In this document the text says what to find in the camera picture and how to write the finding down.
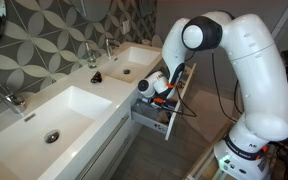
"chrome faucet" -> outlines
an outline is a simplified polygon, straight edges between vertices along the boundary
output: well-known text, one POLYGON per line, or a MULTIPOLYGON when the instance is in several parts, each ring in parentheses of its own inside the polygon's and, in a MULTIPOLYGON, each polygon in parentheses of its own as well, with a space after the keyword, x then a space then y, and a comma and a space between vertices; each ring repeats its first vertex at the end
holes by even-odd
POLYGON ((112 56, 113 47, 119 47, 117 44, 118 41, 112 38, 106 38, 105 45, 106 45, 106 54, 108 57, 112 56))
POLYGON ((20 114, 26 109, 25 101, 20 97, 16 97, 8 87, 0 87, 0 98, 16 114, 20 114))

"bathroom sink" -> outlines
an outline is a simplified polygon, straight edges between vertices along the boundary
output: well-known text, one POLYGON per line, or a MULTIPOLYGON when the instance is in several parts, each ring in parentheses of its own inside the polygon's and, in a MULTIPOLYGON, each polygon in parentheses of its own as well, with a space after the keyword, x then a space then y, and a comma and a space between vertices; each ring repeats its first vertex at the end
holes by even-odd
POLYGON ((112 56, 99 70, 106 76, 132 83, 160 54, 159 51, 131 46, 119 55, 112 56))
POLYGON ((0 132, 0 179, 37 179, 111 104, 71 86, 0 132), (59 138, 46 143, 53 130, 59 138))

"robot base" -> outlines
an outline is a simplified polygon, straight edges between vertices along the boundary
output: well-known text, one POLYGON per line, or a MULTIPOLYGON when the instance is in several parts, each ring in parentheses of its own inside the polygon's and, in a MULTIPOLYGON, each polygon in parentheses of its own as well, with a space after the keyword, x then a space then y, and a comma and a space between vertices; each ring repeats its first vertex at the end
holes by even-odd
POLYGON ((214 146, 214 154, 221 170, 235 179, 266 179, 268 174, 268 162, 264 157, 249 161, 232 152, 224 140, 214 146))

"double sink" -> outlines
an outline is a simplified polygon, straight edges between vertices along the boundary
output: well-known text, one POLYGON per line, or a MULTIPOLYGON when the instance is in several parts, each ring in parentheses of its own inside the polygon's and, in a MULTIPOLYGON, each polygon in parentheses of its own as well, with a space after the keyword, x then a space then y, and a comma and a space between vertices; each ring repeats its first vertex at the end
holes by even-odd
POLYGON ((124 43, 98 69, 84 66, 28 98, 22 115, 0 115, 0 179, 56 177, 160 60, 158 48, 124 43), (97 70, 103 82, 91 84, 97 70))

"robotic arm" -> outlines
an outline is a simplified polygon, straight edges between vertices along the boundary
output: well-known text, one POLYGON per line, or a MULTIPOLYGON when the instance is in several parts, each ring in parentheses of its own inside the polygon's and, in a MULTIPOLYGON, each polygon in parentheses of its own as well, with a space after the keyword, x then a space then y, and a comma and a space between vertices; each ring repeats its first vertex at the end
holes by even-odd
POLYGON ((258 16, 234 19, 218 11, 178 20, 162 50, 169 81, 158 72, 158 76, 143 80, 144 88, 139 83, 139 90, 144 92, 153 85, 147 97, 173 96, 173 87, 184 70, 186 50, 218 46, 225 49, 240 82, 245 112, 215 145, 215 156, 219 167, 237 179, 263 179, 268 173, 265 145, 288 137, 288 83, 274 40, 258 16))

